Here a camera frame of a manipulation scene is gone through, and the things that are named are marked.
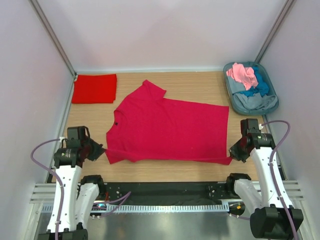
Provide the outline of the magenta t-shirt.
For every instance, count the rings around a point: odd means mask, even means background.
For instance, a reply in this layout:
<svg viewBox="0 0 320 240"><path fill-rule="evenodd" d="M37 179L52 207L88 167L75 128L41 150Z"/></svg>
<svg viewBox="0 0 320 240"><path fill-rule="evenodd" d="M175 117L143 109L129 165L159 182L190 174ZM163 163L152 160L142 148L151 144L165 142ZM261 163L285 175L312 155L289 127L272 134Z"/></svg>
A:
<svg viewBox="0 0 320 240"><path fill-rule="evenodd" d="M145 80L114 110L106 133L110 164L123 160L178 160L229 165L229 107L165 98Z"/></svg>

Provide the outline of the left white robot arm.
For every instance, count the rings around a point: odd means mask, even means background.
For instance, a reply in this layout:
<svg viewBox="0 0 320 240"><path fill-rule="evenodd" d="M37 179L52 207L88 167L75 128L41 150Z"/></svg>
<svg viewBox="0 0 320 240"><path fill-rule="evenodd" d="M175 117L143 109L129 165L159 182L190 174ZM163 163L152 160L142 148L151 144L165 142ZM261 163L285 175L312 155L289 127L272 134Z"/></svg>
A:
<svg viewBox="0 0 320 240"><path fill-rule="evenodd" d="M69 127L67 137L53 155L54 169L45 169L56 180L53 209L46 232L40 240L86 240L87 223L95 200L101 200L106 187L100 175L81 177L85 160L95 161L103 153L86 126Z"/></svg>

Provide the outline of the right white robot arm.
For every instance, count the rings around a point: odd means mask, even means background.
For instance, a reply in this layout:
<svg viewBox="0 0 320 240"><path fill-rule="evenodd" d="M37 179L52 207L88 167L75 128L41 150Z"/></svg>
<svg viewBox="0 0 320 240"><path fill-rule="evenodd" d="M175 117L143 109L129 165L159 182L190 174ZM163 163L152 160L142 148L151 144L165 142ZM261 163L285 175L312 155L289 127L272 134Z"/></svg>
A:
<svg viewBox="0 0 320 240"><path fill-rule="evenodd" d="M241 138L229 149L234 160L253 160L260 190L247 174L232 173L227 177L225 192L243 201L250 213L248 220L255 238L296 240L304 215L294 207L284 187L276 157L280 144L275 143L272 134L263 133L262 128L255 118L241 120Z"/></svg>

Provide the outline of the grey t-shirt in basket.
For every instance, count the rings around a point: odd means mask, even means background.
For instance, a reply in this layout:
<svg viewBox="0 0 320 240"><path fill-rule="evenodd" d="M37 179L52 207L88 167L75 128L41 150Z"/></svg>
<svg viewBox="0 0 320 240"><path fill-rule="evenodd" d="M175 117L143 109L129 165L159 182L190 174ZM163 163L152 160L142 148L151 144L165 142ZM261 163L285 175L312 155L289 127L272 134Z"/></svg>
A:
<svg viewBox="0 0 320 240"><path fill-rule="evenodd" d="M227 77L227 82L231 90L231 99L241 111L266 111L273 108L278 103L278 97L269 93L263 97L259 93L247 97L241 92L246 91L242 83L235 82L231 77Z"/></svg>

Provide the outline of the teal plastic laundry basket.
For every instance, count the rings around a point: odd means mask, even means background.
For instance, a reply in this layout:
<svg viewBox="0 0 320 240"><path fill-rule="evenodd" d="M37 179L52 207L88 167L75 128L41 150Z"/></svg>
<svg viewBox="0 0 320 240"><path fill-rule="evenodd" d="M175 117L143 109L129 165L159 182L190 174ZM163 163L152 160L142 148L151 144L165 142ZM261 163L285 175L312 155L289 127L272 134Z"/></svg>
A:
<svg viewBox="0 0 320 240"><path fill-rule="evenodd" d="M269 75L259 63L230 62L223 68L232 108L241 115L267 115L279 106Z"/></svg>

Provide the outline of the blue t-shirt in basket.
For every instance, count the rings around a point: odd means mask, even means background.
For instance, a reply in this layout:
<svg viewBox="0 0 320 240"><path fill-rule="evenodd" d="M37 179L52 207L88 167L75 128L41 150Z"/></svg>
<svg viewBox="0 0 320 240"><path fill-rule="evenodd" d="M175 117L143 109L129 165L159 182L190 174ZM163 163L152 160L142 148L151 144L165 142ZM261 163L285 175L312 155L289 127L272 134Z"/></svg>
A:
<svg viewBox="0 0 320 240"><path fill-rule="evenodd" d="M259 73L259 68L254 66L252 68L254 70L254 75L257 79L258 85L256 87L251 87L249 90L240 92L241 94L244 94L247 97L253 97L255 94L260 94L261 97L266 96L269 93L269 86L267 83L263 80L262 75Z"/></svg>

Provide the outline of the folded red t-shirt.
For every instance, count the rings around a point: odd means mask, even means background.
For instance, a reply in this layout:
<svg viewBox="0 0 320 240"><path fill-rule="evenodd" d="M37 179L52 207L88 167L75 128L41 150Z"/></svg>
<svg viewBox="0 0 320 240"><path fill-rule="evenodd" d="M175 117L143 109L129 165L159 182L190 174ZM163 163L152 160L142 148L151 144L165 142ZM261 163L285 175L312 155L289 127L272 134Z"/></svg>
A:
<svg viewBox="0 0 320 240"><path fill-rule="evenodd" d="M116 100L117 75L78 75L72 104L112 104Z"/></svg>

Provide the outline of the pink t-shirt in basket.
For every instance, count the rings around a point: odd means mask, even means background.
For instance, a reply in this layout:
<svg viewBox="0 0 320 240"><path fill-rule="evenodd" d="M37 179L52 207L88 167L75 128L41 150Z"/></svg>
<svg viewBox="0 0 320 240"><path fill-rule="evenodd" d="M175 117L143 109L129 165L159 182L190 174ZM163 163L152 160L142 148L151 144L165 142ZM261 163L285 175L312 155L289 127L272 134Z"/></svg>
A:
<svg viewBox="0 0 320 240"><path fill-rule="evenodd" d="M243 84L246 91L258 85L253 68L244 67L242 63L234 63L232 67L226 71L226 75L231 77L236 83Z"/></svg>

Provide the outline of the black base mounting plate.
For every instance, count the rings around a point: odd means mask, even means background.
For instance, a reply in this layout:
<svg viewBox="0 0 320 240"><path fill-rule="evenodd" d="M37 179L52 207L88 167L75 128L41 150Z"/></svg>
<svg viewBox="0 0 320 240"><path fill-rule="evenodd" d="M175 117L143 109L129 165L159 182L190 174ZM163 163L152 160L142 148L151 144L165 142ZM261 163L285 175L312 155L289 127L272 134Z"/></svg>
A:
<svg viewBox="0 0 320 240"><path fill-rule="evenodd" d="M131 192L130 206L204 206L219 205L239 197L223 182L109 182L105 184L109 200Z"/></svg>

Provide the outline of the aluminium front rail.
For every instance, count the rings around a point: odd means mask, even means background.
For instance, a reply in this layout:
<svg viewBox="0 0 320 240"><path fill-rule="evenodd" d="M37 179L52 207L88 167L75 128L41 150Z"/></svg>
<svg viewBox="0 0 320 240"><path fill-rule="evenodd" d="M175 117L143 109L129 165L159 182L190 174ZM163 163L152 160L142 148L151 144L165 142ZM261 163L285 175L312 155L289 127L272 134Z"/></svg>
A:
<svg viewBox="0 0 320 240"><path fill-rule="evenodd" d="M301 188L296 180L284 180L285 192L291 201L303 201ZM53 203L55 198L56 183L36 183L32 191L30 203Z"/></svg>

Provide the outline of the right aluminium frame post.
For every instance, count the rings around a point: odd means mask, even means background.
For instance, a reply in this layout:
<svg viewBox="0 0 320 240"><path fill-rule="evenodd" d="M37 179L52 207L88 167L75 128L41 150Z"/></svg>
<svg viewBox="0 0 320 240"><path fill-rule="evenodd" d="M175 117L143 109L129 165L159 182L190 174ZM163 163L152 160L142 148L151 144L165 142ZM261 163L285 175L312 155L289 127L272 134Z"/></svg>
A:
<svg viewBox="0 0 320 240"><path fill-rule="evenodd" d="M274 24L272 25L269 33L267 34L267 36L266 36L266 38L260 48L255 60L254 60L256 63L260 63L262 61L268 48L271 46L273 40L275 39L276 35L280 31L283 23L285 22L286 18L290 14L290 12L296 2L297 2L296 0L286 0L284 2L283 7L281 8L278 16L276 17Z"/></svg>

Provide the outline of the aluminium frame post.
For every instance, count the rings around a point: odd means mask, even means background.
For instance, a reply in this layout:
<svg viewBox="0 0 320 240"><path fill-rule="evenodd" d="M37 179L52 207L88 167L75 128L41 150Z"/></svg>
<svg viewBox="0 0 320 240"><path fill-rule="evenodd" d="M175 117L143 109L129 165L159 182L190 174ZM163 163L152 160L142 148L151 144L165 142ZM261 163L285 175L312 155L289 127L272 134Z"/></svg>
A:
<svg viewBox="0 0 320 240"><path fill-rule="evenodd" d="M74 67L72 66L71 61L69 60L63 46L61 45L61 43L60 43L54 29L52 28L45 12L43 11L39 1L38 0L29 0L28 2L32 6L37 17L39 18L41 24L43 25L45 31L47 32L49 38L51 39L54 47L56 48L56 50L59 53L60 57L62 58L64 64L66 65L68 71L71 73L72 77L75 78L77 73L76 73Z"/></svg>
<svg viewBox="0 0 320 240"><path fill-rule="evenodd" d="M256 63L260 63L262 61L268 48L271 46L273 40L275 39L276 35L280 31L283 23L285 22L286 18L290 14L290 12L296 2L297 2L296 0L286 0L284 2L283 7L281 8L278 16L276 17L274 24L272 25L269 33L267 34L267 36L266 36L266 38L260 48L255 60L254 60Z"/></svg>

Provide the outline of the left aluminium frame post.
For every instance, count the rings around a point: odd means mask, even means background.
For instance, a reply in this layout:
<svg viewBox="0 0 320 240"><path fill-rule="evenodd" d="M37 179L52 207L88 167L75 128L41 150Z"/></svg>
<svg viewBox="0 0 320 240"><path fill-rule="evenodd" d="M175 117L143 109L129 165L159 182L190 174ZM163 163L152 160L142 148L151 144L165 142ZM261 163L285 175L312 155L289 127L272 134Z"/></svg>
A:
<svg viewBox="0 0 320 240"><path fill-rule="evenodd" d="M39 18L41 24L43 25L45 31L47 32L49 38L51 39L54 47L56 48L56 50L59 53L60 57L62 58L64 64L66 65L68 71L71 73L72 77L75 78L77 73L76 73L74 67L72 66L71 61L69 60L63 46L61 45L61 43L60 43L54 29L52 28L45 12L43 11L39 1L38 0L29 0L28 2L32 6L37 17Z"/></svg>

